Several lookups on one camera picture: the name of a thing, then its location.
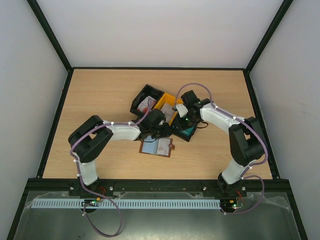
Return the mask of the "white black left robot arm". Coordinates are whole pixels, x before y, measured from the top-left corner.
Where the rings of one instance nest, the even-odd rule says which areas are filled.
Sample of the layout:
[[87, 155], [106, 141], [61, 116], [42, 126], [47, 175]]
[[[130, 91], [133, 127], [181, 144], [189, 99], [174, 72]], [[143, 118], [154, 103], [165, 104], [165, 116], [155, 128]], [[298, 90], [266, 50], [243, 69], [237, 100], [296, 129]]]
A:
[[171, 136], [171, 126], [159, 109], [148, 110], [142, 117], [128, 122], [103, 121], [98, 115], [88, 118], [68, 137], [78, 177], [89, 186], [98, 180], [95, 160], [110, 141], [142, 141], [147, 137]]

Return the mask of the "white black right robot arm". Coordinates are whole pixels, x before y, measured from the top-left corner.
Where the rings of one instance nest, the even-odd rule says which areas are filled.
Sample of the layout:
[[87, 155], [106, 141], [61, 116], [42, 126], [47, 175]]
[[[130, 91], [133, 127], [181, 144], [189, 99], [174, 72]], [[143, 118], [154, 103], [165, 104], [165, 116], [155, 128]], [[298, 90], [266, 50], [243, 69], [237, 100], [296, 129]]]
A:
[[216, 105], [212, 97], [200, 100], [190, 90], [181, 96], [182, 103], [174, 102], [179, 117], [192, 122], [215, 125], [228, 134], [231, 161], [217, 179], [218, 191], [229, 196], [239, 181], [253, 166], [264, 164], [269, 157], [261, 125], [255, 117], [243, 118]]

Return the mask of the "brown leather card holder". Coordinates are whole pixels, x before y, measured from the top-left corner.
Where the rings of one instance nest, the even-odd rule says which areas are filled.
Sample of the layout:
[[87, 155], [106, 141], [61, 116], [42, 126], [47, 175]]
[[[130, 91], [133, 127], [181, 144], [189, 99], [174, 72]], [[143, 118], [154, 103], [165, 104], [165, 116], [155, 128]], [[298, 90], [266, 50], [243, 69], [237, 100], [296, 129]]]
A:
[[169, 158], [171, 152], [174, 150], [175, 145], [173, 144], [172, 138], [165, 137], [156, 139], [148, 136], [141, 141], [139, 153]]

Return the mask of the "white credit card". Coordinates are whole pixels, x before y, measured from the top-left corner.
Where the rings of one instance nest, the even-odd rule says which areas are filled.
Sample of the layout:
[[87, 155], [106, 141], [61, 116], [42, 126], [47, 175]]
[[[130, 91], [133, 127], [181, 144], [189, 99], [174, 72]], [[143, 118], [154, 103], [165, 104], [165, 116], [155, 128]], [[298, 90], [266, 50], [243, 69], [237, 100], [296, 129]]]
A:
[[161, 156], [169, 156], [171, 150], [171, 139], [161, 138], [158, 140], [156, 154]]

